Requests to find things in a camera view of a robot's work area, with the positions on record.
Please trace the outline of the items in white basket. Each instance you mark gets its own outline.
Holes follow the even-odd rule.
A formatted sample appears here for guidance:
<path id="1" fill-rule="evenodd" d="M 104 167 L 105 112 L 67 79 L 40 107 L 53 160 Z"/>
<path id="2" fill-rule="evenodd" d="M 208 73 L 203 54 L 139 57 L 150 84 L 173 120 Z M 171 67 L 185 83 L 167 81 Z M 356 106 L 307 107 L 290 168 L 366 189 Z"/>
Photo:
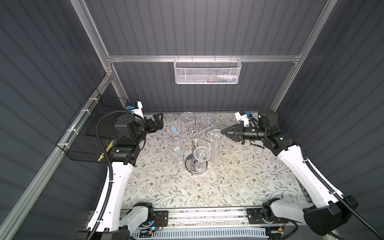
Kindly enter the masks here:
<path id="1" fill-rule="evenodd" d="M 216 76 L 205 76 L 198 80 L 200 83 L 234 83 L 238 82 L 238 76 L 236 75 L 216 75 Z"/>

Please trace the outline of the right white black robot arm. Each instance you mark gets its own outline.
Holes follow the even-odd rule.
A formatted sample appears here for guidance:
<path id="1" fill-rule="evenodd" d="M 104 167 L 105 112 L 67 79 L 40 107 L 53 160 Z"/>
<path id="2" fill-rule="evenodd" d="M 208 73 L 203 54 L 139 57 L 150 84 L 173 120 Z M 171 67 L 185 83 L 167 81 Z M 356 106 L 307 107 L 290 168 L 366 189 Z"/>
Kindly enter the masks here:
<path id="1" fill-rule="evenodd" d="M 310 203 L 288 203 L 272 198 L 263 203 L 261 216 L 266 223 L 287 219 L 306 224 L 319 236 L 331 235 L 347 223 L 358 206 L 353 196 L 345 196 L 334 187 L 306 157 L 303 145 L 281 131 L 278 114 L 270 109 L 260 110 L 255 126 L 244 121 L 221 131 L 227 138 L 244 144 L 261 141 L 264 147 L 278 157 L 295 175 L 307 191 Z"/>

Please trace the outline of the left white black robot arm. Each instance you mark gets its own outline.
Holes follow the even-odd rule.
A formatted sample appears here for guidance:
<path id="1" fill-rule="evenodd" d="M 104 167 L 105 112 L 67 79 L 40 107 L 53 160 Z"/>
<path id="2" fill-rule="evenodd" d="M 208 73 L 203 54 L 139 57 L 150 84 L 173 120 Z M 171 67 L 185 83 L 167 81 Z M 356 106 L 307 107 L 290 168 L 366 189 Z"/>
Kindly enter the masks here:
<path id="1" fill-rule="evenodd" d="M 115 123 L 117 136 L 105 147 L 99 130 L 104 119 L 114 114 L 119 114 Z M 103 151 L 102 160 L 108 165 L 107 176 L 96 210 L 87 227 L 77 232 L 77 240 L 130 240 L 142 224 L 148 225 L 149 233 L 156 231 L 154 207 L 151 203 L 139 202 L 123 218 L 120 214 L 125 188 L 146 137 L 163 127 L 163 113 L 147 119 L 130 111 L 117 110 L 101 117 L 95 131 Z"/>

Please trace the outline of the yellow black striped tool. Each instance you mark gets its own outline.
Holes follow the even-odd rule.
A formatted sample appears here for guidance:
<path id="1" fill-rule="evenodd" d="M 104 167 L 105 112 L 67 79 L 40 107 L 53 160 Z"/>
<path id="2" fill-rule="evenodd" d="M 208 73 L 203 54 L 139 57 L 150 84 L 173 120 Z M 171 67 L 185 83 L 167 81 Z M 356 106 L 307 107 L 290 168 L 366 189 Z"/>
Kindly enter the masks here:
<path id="1" fill-rule="evenodd" d="M 114 146 L 114 140 L 112 140 L 112 141 L 109 143 L 108 147 L 106 148 L 106 152 L 109 153 L 110 150 L 111 150 L 111 148 L 112 148 L 113 146 Z M 99 163 L 104 157 L 105 157 L 105 156 L 104 156 L 104 153 L 102 153 L 102 154 L 100 155 L 99 159 L 97 160 L 97 162 Z"/>

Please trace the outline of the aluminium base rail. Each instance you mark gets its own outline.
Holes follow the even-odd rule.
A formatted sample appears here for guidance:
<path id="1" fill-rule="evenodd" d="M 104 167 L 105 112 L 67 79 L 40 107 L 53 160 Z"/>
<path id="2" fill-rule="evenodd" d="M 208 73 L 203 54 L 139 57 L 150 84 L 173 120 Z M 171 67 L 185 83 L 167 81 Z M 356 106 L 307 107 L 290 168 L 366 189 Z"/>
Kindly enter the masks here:
<path id="1" fill-rule="evenodd" d="M 153 217 L 144 219 L 142 206 L 121 210 L 119 230 L 111 236 L 97 234 L 105 240 L 319 240 L 302 223 L 278 218 L 267 223 L 261 207 L 213 207 L 155 209 Z"/>

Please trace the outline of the floral table mat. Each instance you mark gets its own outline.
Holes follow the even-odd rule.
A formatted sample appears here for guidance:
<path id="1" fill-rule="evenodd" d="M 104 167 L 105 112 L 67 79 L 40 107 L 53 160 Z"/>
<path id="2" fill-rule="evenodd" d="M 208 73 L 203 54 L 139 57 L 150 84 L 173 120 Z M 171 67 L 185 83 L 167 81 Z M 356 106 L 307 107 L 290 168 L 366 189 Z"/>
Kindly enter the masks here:
<path id="1" fill-rule="evenodd" d="M 271 198 L 304 203 L 306 198 L 291 170 L 259 143 L 211 142 L 211 131 L 236 123 L 233 114 L 195 114 L 190 123 L 181 114 L 167 114 L 164 128 L 149 134 L 126 187 L 122 208 L 150 202 L 155 208 L 238 207 L 261 205 Z M 205 146 L 207 162 L 198 175 L 172 155 L 172 145 L 185 149 Z"/>

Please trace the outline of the black pad in basket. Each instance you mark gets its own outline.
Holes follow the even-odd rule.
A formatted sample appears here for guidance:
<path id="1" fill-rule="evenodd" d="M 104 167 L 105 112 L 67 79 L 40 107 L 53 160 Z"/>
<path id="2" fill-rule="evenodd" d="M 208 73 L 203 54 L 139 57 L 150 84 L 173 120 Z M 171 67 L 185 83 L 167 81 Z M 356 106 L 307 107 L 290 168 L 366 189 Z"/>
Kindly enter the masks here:
<path id="1" fill-rule="evenodd" d="M 96 115 L 95 119 L 91 121 L 90 126 L 86 129 L 86 136 L 95 137 L 96 136 L 96 127 L 97 123 L 103 117 L 103 114 Z M 115 123 L 117 121 L 118 115 L 111 115 L 103 119 L 99 126 L 99 135 L 100 138 L 111 139 L 117 134 L 115 128 Z"/>

